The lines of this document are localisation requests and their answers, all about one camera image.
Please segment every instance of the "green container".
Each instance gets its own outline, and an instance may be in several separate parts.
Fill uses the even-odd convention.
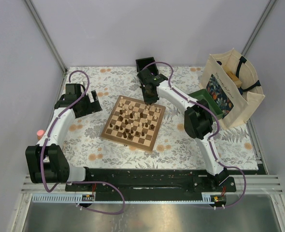
[[[218,119],[221,119],[223,116],[223,112],[220,109],[220,107],[215,103],[215,101],[212,99],[210,94],[205,90],[204,88],[196,91],[194,93],[189,94],[190,97],[195,98],[197,100],[205,99],[208,102],[209,109],[216,115]]]

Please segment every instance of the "floral tablecloth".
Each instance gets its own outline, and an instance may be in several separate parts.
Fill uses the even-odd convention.
[[[158,69],[169,76],[169,68]],[[119,95],[143,100],[136,67],[71,67],[67,79],[74,70],[82,70],[89,75],[88,92],[96,90],[103,110],[77,118],[70,126],[63,152],[71,165],[90,168],[205,169],[200,149],[184,131],[183,115],[166,99],[157,102],[164,105],[166,111],[152,153],[100,138]],[[202,71],[203,67],[174,67],[172,83],[185,93],[195,92],[199,90]],[[75,73],[71,82],[86,85],[86,78],[81,73]],[[246,125],[221,130],[215,137],[215,145],[224,164],[245,170],[257,169]]]

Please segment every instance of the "table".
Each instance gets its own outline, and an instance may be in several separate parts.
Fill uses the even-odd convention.
[[[170,75],[168,67],[158,69],[165,76]],[[74,70],[82,70],[89,75],[88,93],[96,90],[103,110],[77,118],[70,126],[63,152],[71,165],[122,169],[205,169],[196,142],[184,131],[182,113],[166,99],[157,102],[164,105],[166,111],[153,152],[144,152],[100,138],[119,95],[143,100],[136,67],[70,67],[67,83],[69,74]],[[174,67],[171,81],[189,94],[199,90],[202,72],[203,67]],[[86,78],[81,73],[75,73],[71,82],[86,85]],[[214,139],[225,165],[244,170],[258,169],[246,125],[221,130]]]

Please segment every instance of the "gray wall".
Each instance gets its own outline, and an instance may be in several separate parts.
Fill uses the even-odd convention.
[[[242,51],[268,0],[33,0],[67,66],[134,66],[155,56],[205,65]]]
[[[25,175],[25,149],[46,128],[62,72],[22,0],[0,0],[0,232]]]
[[[247,58],[266,94],[252,118],[268,168],[279,175],[285,193],[285,0],[276,4]]]

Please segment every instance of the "purple cable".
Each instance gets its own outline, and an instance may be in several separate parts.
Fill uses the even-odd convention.
[[[107,215],[117,215],[117,214],[122,214],[124,212],[124,209],[125,209],[124,196],[122,195],[122,193],[120,192],[120,190],[116,186],[114,186],[114,185],[112,185],[110,183],[104,182],[104,181],[73,181],[73,182],[68,182],[68,183],[73,183],[73,184],[105,184],[105,185],[109,185],[110,187],[115,189],[119,193],[119,195],[121,196],[121,198],[122,198],[122,209],[120,209],[118,212],[113,212],[113,213],[99,211],[99,210],[96,210],[96,209],[84,208],[84,207],[83,207],[83,209],[91,211],[91,212],[96,212],[96,213],[100,213],[100,214],[107,214]]]
[[[74,73],[83,73],[86,78],[87,78],[87,86],[86,86],[86,89],[85,91],[82,93],[82,95],[76,100],[74,101],[72,104],[70,104],[68,107],[66,107],[60,114],[58,114],[58,117],[55,118],[55,120],[53,121],[53,123],[51,124],[51,127],[47,133],[47,137],[44,141],[44,144],[42,146],[42,150],[41,150],[41,156],[40,156],[40,167],[41,167],[41,176],[42,176],[42,182],[43,182],[43,185],[44,185],[44,188],[47,192],[52,192],[56,186],[59,184],[59,183],[55,183],[55,185],[53,185],[53,187],[51,189],[48,188],[47,186],[47,182],[46,182],[46,178],[45,178],[45,174],[44,174],[44,162],[43,162],[43,158],[44,158],[44,151],[45,151],[45,148],[47,146],[47,143],[49,141],[49,137],[51,135],[51,132],[55,126],[55,124],[57,123],[57,121],[59,120],[59,118],[68,110],[70,109],[73,105],[75,105],[78,101],[80,101],[81,98],[84,97],[84,95],[86,94],[87,90],[89,89],[89,85],[90,85],[90,80],[89,80],[89,77],[88,75],[84,72],[84,71],[81,71],[81,70],[75,70],[73,71],[70,76],[69,76],[69,82],[71,82],[71,76],[74,74]],[[74,184],[106,184],[106,185],[109,185],[110,187],[114,188],[121,196],[122,198],[122,201],[123,201],[123,205],[122,205],[122,209],[118,212],[115,212],[115,213],[109,213],[109,212],[103,212],[103,211],[99,211],[99,210],[95,210],[95,209],[88,209],[88,208],[84,208],[86,210],[89,210],[89,211],[92,211],[92,212],[96,212],[96,213],[101,213],[101,214],[108,214],[108,215],[117,215],[117,214],[122,214],[124,212],[124,208],[125,208],[125,200],[124,200],[124,197],[122,195],[122,193],[120,192],[120,190],[118,188],[116,188],[114,185],[112,184],[109,184],[107,182],[103,182],[103,181],[74,181],[72,182]]]
[[[172,77],[172,74],[173,74],[173,68],[172,68],[172,66],[171,66],[170,64],[166,63],[166,62],[156,61],[156,62],[152,62],[152,63],[146,65],[146,66],[143,68],[143,70],[144,70],[145,68],[149,67],[150,65],[153,65],[153,64],[165,64],[165,65],[167,65],[167,66],[170,67],[170,69],[171,69],[171,74],[170,74],[170,76],[169,76],[169,78],[168,78],[168,85],[169,85],[169,87],[170,87],[175,93],[177,93],[180,97],[182,97],[183,99],[187,100],[187,97],[186,97],[186,96],[184,96],[182,93],[178,92],[176,89],[174,89],[174,88],[171,86],[171,77]],[[225,206],[225,208],[230,208],[230,207],[236,205],[236,204],[244,197],[244,195],[245,195],[247,182],[246,182],[246,178],[245,178],[244,172],[243,172],[240,168],[238,168],[238,167],[235,167],[235,166],[226,166],[226,165],[222,164],[222,163],[218,160],[218,158],[217,158],[216,155],[215,155],[214,148],[213,148],[213,146],[212,146],[212,144],[211,144],[211,142],[210,142],[210,139],[211,139],[212,137],[216,136],[216,135],[219,133],[219,131],[220,131],[220,123],[219,123],[219,120],[218,120],[217,117],[214,115],[214,113],[213,113],[210,109],[208,109],[207,107],[205,107],[205,106],[203,106],[203,105],[201,105],[201,104],[199,104],[199,103],[197,103],[197,102],[195,102],[195,101],[191,101],[191,100],[190,100],[189,102],[192,103],[192,104],[195,104],[195,105],[197,105],[197,106],[199,106],[199,107],[201,107],[201,108],[203,108],[204,110],[206,110],[209,114],[212,115],[212,117],[214,117],[214,119],[215,119],[215,121],[216,121],[216,125],[217,125],[216,132],[213,133],[212,135],[210,135],[210,136],[208,137],[209,146],[210,146],[210,149],[211,149],[212,154],[213,154],[213,156],[214,156],[214,159],[217,160],[218,163],[219,163],[222,167],[224,167],[224,168],[234,168],[234,169],[237,169],[237,170],[242,174],[242,176],[243,176],[243,180],[244,180],[243,192],[242,192],[240,198],[239,198],[236,202],[234,202],[233,204],[229,204],[229,205]]]

